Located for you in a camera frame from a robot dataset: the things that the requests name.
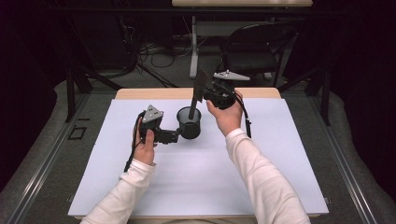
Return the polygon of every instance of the black mug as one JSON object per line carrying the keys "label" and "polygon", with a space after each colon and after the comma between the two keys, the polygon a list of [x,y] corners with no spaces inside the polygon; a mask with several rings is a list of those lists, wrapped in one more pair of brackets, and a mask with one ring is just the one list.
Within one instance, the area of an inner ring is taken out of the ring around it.
{"label": "black mug", "polygon": [[189,119],[190,109],[190,106],[186,106],[177,112],[180,135],[185,139],[194,139],[201,133],[201,112],[195,108],[194,117]]}

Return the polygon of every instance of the black chair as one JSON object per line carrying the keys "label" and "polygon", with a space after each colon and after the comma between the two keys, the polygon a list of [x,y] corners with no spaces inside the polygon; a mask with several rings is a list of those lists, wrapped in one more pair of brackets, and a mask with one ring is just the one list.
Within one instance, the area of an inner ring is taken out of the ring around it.
{"label": "black chair", "polygon": [[296,29],[288,22],[239,28],[220,44],[221,62],[217,72],[229,70],[244,76],[275,73],[275,87],[284,48],[296,35]]}

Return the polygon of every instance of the white sleeve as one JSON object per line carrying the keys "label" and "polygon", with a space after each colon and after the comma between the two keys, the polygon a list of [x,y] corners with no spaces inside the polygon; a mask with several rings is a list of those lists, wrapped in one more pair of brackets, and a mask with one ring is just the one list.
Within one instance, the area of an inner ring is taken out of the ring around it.
{"label": "white sleeve", "polygon": [[154,173],[153,166],[133,159],[128,172],[120,176],[120,181],[99,202],[81,223],[127,223],[134,206],[149,186]]}
{"label": "white sleeve", "polygon": [[226,147],[245,182],[258,223],[310,223],[290,182],[242,129],[226,136]]}

